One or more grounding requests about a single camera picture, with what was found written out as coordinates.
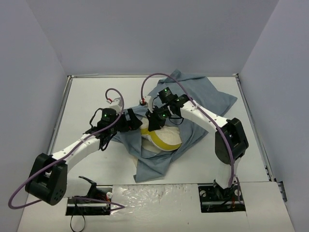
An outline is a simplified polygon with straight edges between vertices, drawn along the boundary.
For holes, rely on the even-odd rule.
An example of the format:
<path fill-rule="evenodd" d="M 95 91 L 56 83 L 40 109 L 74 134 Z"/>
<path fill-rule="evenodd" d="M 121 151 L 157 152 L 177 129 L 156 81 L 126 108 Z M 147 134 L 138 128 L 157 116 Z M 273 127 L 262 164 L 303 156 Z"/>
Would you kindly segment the cream white pillow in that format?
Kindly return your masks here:
<path fill-rule="evenodd" d="M 137 159 L 150 159 L 165 153 L 176 151 L 182 145 L 178 127 L 163 126 L 154 131 L 148 129 L 149 120 L 146 117 L 141 119 L 140 137 L 129 142 L 129 154 Z"/>

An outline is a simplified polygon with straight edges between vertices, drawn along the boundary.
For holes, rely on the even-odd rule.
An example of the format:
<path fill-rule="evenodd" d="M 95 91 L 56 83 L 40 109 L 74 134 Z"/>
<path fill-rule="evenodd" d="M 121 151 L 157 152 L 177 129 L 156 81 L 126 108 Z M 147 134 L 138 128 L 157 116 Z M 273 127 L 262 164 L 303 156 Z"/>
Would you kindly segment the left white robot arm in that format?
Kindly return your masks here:
<path fill-rule="evenodd" d="M 40 154 L 34 161 L 25 191 L 41 201 L 56 205 L 62 198 L 68 197 L 68 173 L 88 155 L 105 150 L 110 140 L 119 132 L 138 130 L 142 121 L 130 108 L 125 113 L 118 113 L 112 108 L 100 108 L 101 119 L 90 125 L 82 137 L 68 147 L 51 155 Z"/>

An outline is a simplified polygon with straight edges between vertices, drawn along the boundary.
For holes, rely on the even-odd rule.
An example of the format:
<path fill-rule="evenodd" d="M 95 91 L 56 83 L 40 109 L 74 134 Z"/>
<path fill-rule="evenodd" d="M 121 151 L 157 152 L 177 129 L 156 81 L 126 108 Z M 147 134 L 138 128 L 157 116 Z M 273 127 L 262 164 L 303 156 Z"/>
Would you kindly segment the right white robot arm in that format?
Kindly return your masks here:
<path fill-rule="evenodd" d="M 154 98 L 151 96 L 144 96 L 140 101 L 148 108 L 146 117 L 149 131 L 162 128 L 168 118 L 178 116 L 197 124 L 209 133 L 214 133 L 214 153 L 220 161 L 214 180 L 214 194 L 218 199 L 226 199 L 231 195 L 239 161 L 249 147 L 241 121 L 219 116 L 186 94 L 173 94 L 168 87 L 157 96 L 163 104 L 161 107 L 153 105 Z"/>

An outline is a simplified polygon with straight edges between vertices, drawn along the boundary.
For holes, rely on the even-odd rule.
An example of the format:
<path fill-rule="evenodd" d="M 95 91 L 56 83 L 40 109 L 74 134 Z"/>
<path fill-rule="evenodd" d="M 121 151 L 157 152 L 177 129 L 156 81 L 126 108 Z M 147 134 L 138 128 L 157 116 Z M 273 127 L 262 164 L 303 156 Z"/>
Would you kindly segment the striped pillowcase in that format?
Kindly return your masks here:
<path fill-rule="evenodd" d="M 204 107 L 205 110 L 210 110 L 218 116 L 224 116 L 237 101 L 236 97 L 218 91 L 207 77 L 184 74 L 175 70 L 169 77 L 159 80 L 156 87 L 149 92 L 149 96 L 154 98 L 156 106 L 163 106 L 157 95 L 159 91 L 167 87 L 178 96 L 187 95 L 192 105 L 198 105 L 199 108 Z M 138 160 L 136 174 L 133 176 L 135 182 L 147 182 L 164 177 L 172 162 L 209 133 L 209 130 L 201 128 L 188 119 L 182 121 L 178 126 L 167 122 L 167 127 L 179 131 L 181 145 L 173 151 L 153 152 L 147 150 L 142 146 L 140 130 L 118 133 L 113 138 L 114 141 L 122 143 L 128 153 Z"/>

